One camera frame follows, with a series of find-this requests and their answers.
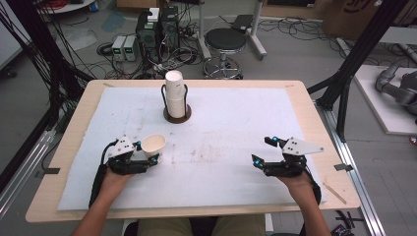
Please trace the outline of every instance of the table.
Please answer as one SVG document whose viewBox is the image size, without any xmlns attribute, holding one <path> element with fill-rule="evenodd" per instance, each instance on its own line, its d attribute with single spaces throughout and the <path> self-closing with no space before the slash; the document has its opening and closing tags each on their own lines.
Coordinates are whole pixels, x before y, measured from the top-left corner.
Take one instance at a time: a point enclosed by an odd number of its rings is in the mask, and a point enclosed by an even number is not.
<svg viewBox="0 0 417 236">
<path fill-rule="evenodd" d="M 82 143 L 103 90 L 107 87 L 144 87 L 160 88 L 164 81 L 92 81 L 80 100 L 74 116 L 62 138 L 50 163 L 50 168 L 60 168 L 57 175 L 45 175 L 30 208 L 28 222 L 52 222 L 79 220 L 85 210 L 59 211 L 57 206 L 65 188 L 66 179 L 74 156 Z M 209 81 L 187 80 L 191 88 L 283 88 L 286 89 L 298 118 L 304 139 L 307 142 L 321 144 L 325 152 L 312 154 L 328 201 L 320 205 L 321 209 L 342 209 L 359 207 L 359 197 L 345 171 L 336 171 L 333 167 L 340 159 L 328 136 L 325 126 L 308 95 L 306 88 L 298 81 Z M 150 218 L 175 216 L 204 216 L 226 214 L 249 214 L 299 210 L 297 206 L 213 206 L 186 208 L 147 208 L 111 210 L 108 218 Z"/>
</svg>

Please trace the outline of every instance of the white cup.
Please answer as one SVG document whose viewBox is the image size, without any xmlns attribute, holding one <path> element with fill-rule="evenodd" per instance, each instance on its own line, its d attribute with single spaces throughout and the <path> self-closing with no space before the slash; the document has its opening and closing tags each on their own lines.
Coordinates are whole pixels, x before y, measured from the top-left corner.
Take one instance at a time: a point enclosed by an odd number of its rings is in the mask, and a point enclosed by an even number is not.
<svg viewBox="0 0 417 236">
<path fill-rule="evenodd" d="M 156 154 L 162 154 L 163 147 L 165 146 L 166 139 L 163 135 L 153 134 L 146 136 L 141 142 L 141 148 L 147 158 Z"/>
<path fill-rule="evenodd" d="M 181 72 L 169 71 L 165 75 L 166 97 L 168 99 L 180 99 L 185 95 L 184 80 Z"/>
<path fill-rule="evenodd" d="M 181 118 L 185 116 L 185 103 L 184 97 L 180 99 L 166 99 L 166 106 L 168 114 L 173 118 Z"/>
</svg>

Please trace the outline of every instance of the black stool seat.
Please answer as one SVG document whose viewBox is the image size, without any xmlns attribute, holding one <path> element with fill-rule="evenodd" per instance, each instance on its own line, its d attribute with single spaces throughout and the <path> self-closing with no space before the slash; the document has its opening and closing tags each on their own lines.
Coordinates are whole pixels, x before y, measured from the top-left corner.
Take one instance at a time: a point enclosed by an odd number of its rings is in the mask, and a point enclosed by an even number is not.
<svg viewBox="0 0 417 236">
<path fill-rule="evenodd" d="M 245 46 L 246 37 L 235 29 L 212 29 L 206 34 L 206 44 L 219 50 L 238 50 Z"/>
</svg>

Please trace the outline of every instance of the gray floor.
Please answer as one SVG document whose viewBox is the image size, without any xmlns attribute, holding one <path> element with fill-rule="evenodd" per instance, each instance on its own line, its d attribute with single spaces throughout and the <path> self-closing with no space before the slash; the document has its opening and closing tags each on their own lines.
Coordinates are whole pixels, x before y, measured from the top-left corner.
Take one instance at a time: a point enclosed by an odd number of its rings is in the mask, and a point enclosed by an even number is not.
<svg viewBox="0 0 417 236">
<path fill-rule="evenodd" d="M 232 7 L 233 4 L 224 6 L 218 2 L 207 2 L 207 29 L 213 24 L 216 27 L 227 27 L 225 23 L 218 23 L 222 19 L 217 18 L 217 14 L 232 22 L 234 17 L 231 16 L 233 15 L 253 12 L 254 5 L 249 1 L 238 1 L 241 6 L 239 9 Z M 111 41 L 117 33 L 133 33 L 135 30 L 136 21 L 123 17 L 134 19 L 138 16 L 137 13 L 116 13 L 108 2 L 104 6 L 109 7 L 94 14 L 88 10 L 80 10 L 57 16 L 61 23 L 69 25 L 89 18 L 84 23 L 72 26 L 72 28 L 88 28 L 94 31 L 97 37 L 94 45 L 77 51 L 86 64 L 103 61 L 103 58 L 95 52 L 99 44 Z M 297 35 L 311 38 L 305 34 Z M 248 44 L 243 53 L 233 56 L 244 71 L 244 80 L 300 80 L 306 87 L 310 87 L 334 74 L 343 63 L 339 52 L 330 47 L 331 45 L 334 47 L 335 44 L 330 44 L 328 40 L 295 39 L 278 29 L 270 31 L 259 29 L 258 37 L 268 53 L 263 61 L 259 60 L 251 44 Z M 374 63 L 375 59 L 397 60 L 398 56 L 392 55 L 386 47 L 383 44 L 379 45 L 371 55 L 372 58 L 366 63 Z M 11 65 L 18 72 L 18 76 L 14 79 L 5 77 L 0 79 L 1 170 L 19 149 L 48 107 L 47 89 L 26 56 L 19 56 Z M 125 68 L 134 66 L 134 63 L 126 64 Z M 102 67 L 104 70 L 110 70 L 108 65 Z M 98 78 L 105 77 L 105 72 L 101 68 L 92 66 L 90 68 Z M 185 79 L 203 77 L 202 64 L 184 66 L 179 70 Z M 317 92 L 312 95 L 312 98 L 320 97 L 320 95 L 321 92 Z M 414 174 L 417 169 L 415 159 L 417 148 L 408 142 L 407 136 L 384 133 L 354 82 L 349 96 L 345 135 L 386 234 L 416 235 L 417 204 L 414 200 L 417 197 L 417 187 L 413 183 L 417 178 Z M 51 155 L 45 159 L 46 165 Z M 25 221 L 26 211 L 41 181 L 41 178 L 35 177 L 40 170 L 40 166 L 37 166 L 0 221 L 2 235 L 70 234 L 77 225 L 77 222 L 30 224 Z M 353 218 L 362 218 L 358 209 L 352 209 L 349 212 Z M 325 211 L 325 216 L 331 229 L 342 223 L 336 220 L 338 215 L 335 211 Z M 296 233 L 302 223 L 301 216 L 297 212 L 274 214 L 272 221 L 274 232 L 288 233 Z M 121 220 L 109 220 L 105 226 L 104 235 L 120 235 L 122 223 Z M 355 221 L 353 233 L 368 235 L 365 224 L 361 221 Z"/>
</svg>

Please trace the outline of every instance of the cup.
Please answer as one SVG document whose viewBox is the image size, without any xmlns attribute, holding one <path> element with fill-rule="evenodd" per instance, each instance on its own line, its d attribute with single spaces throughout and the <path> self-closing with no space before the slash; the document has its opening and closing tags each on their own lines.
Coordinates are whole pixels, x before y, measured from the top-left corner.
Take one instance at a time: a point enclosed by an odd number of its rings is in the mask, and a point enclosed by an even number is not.
<svg viewBox="0 0 417 236">
<path fill-rule="evenodd" d="M 180 99 L 166 98 L 166 106 L 168 114 L 173 118 L 181 118 L 185 116 L 185 102 L 184 97 Z"/>
<path fill-rule="evenodd" d="M 145 153 L 147 158 L 154 156 L 156 154 L 161 154 L 163 147 L 165 146 L 166 139 L 163 135 L 153 134 L 146 136 L 141 141 L 141 148 Z"/>
<path fill-rule="evenodd" d="M 166 97 L 168 99 L 180 99 L 185 95 L 184 80 L 181 72 L 169 71 L 165 75 Z"/>
</svg>

